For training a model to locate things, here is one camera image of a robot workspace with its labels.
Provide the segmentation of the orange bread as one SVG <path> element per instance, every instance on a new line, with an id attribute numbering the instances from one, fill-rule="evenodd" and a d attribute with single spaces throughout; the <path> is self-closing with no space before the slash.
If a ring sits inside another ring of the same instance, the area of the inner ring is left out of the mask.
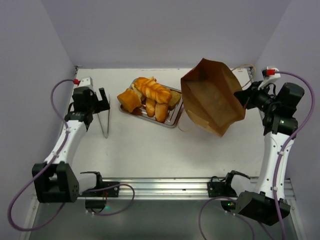
<path id="1" fill-rule="evenodd" d="M 129 113 L 142 105 L 141 98 L 131 88 L 127 88 L 123 93 L 117 96 L 118 101 Z"/>

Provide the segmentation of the metal tongs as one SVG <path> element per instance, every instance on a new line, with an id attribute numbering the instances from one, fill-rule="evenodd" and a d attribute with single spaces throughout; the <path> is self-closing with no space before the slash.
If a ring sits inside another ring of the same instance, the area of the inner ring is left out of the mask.
<path id="1" fill-rule="evenodd" d="M 106 96 L 107 96 L 109 103 L 110 103 L 111 98 L 110 98 L 110 94 L 108 92 L 106 92 Z M 101 130 L 102 130 L 102 133 L 103 133 L 103 136 L 105 139 L 107 139 L 109 137 L 110 113 L 111 113 L 111 109 L 105 110 L 105 111 L 100 111 L 97 114 L 98 120 L 100 123 L 100 127 L 101 127 Z"/>

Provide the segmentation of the red paper bag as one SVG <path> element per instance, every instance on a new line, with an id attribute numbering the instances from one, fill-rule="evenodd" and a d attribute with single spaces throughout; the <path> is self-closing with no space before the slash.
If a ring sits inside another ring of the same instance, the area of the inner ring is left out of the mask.
<path id="1" fill-rule="evenodd" d="M 191 121 L 203 130 L 222 137 L 230 125 L 242 121 L 246 110 L 234 96 L 243 86 L 233 73 L 250 63 L 230 69 L 225 63 L 203 58 L 180 79 L 184 110 Z"/>

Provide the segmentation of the long glazed bread loaf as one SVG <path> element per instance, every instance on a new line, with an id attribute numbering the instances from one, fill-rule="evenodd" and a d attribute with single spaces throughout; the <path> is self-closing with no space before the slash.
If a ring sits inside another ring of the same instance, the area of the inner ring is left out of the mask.
<path id="1" fill-rule="evenodd" d="M 147 97 L 145 101 L 145 109 L 149 117 L 153 117 L 155 115 L 155 108 L 156 108 L 156 101 Z"/>

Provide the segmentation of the braided golden bread loaf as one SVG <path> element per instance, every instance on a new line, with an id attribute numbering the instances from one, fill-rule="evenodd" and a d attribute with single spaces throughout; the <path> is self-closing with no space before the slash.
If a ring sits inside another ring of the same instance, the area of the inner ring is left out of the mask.
<path id="1" fill-rule="evenodd" d="M 168 104 L 172 99 L 171 92 L 156 81 L 139 77 L 134 82 L 134 87 L 144 96 L 156 101 L 159 104 Z"/>

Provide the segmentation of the golden baguette roll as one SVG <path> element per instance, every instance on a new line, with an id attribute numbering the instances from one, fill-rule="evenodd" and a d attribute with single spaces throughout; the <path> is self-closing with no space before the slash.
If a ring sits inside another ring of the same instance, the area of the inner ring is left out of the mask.
<path id="1" fill-rule="evenodd" d="M 167 103 L 156 103 L 155 105 L 155 119 L 158 122 L 164 122 L 168 115 L 168 104 Z"/>

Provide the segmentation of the brown seeded bread slice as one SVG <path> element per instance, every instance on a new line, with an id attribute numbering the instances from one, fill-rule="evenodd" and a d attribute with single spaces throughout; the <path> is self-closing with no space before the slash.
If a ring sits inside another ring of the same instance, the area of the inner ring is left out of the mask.
<path id="1" fill-rule="evenodd" d="M 170 93 L 172 95 L 172 98 L 170 99 L 170 101 L 168 103 L 168 109 L 171 111 L 180 102 L 182 94 L 180 92 L 175 91 L 175 90 L 171 90 Z"/>

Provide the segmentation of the fake sandwich wedge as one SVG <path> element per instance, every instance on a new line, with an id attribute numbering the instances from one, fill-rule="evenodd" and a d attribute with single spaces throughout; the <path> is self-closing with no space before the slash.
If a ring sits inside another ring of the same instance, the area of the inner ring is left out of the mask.
<path id="1" fill-rule="evenodd" d="M 146 97 L 135 87 L 134 84 L 131 85 L 133 91 L 138 95 L 138 97 L 143 101 Z"/>

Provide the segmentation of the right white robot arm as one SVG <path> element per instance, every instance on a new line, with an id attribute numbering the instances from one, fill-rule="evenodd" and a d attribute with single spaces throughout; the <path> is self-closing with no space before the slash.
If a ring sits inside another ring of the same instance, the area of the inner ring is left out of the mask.
<path id="1" fill-rule="evenodd" d="M 228 173 L 223 183 L 227 196 L 237 195 L 235 213 L 272 226 L 290 213 L 285 202 L 284 180 L 290 150 L 294 140 L 290 136 L 298 129 L 294 118 L 304 89 L 297 84 L 285 83 L 278 94 L 269 94 L 270 84 L 253 82 L 234 96 L 245 109 L 258 108 L 263 112 L 264 154 L 258 181 L 235 170 Z"/>

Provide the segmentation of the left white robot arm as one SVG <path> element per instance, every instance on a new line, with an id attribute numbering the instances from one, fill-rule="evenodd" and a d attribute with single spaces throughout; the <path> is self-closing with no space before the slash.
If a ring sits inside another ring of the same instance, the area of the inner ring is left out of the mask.
<path id="1" fill-rule="evenodd" d="M 78 179 L 72 170 L 76 150 L 93 116 L 110 112 L 110 96 L 102 87 L 99 93 L 101 99 L 88 86 L 73 90 L 73 101 L 63 119 L 64 126 L 54 149 L 43 163 L 32 167 L 35 192 L 40 203 L 74 203 L 86 191 L 95 197 L 103 193 L 104 184 L 99 172 L 81 172 L 82 178 Z"/>

